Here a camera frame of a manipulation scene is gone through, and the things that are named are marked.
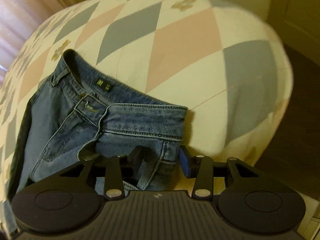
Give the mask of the pink sheer window curtain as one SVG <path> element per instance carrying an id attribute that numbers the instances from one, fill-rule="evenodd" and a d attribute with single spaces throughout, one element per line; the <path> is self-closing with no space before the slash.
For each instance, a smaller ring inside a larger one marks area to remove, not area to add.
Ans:
<path id="1" fill-rule="evenodd" d="M 26 40 L 64 7 L 61 0 L 1 0 L 1 71 L 9 70 Z"/>

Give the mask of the cream wooden door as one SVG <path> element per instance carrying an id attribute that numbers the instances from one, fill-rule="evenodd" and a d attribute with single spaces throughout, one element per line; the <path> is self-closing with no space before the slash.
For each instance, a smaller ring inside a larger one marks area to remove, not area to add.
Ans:
<path id="1" fill-rule="evenodd" d="M 271 0 L 267 21 L 285 44 L 319 60 L 319 0 Z"/>

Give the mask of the diamond patterned bed quilt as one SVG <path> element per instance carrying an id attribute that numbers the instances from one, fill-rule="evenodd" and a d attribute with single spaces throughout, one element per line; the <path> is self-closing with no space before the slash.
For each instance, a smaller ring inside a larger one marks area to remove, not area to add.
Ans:
<path id="1" fill-rule="evenodd" d="M 3 204 L 27 103 L 66 50 L 91 67 L 187 113 L 181 145 L 215 161 L 255 165 L 292 92 L 276 32 L 223 0 L 88 0 L 46 20 L 24 44 L 1 88 Z M 178 165 L 167 189 L 190 190 Z"/>

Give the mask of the blue denim jeans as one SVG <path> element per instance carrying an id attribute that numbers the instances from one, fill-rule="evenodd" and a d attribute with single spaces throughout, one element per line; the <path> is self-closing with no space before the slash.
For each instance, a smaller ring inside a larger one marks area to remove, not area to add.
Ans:
<path id="1" fill-rule="evenodd" d="M 106 157 L 129 155 L 137 146 L 150 148 L 137 174 L 124 179 L 125 190 L 165 190 L 186 113 L 186 107 L 130 88 L 66 50 L 25 109 L 2 206 L 7 234 L 17 232 L 14 195 L 78 162 L 87 147 Z"/>

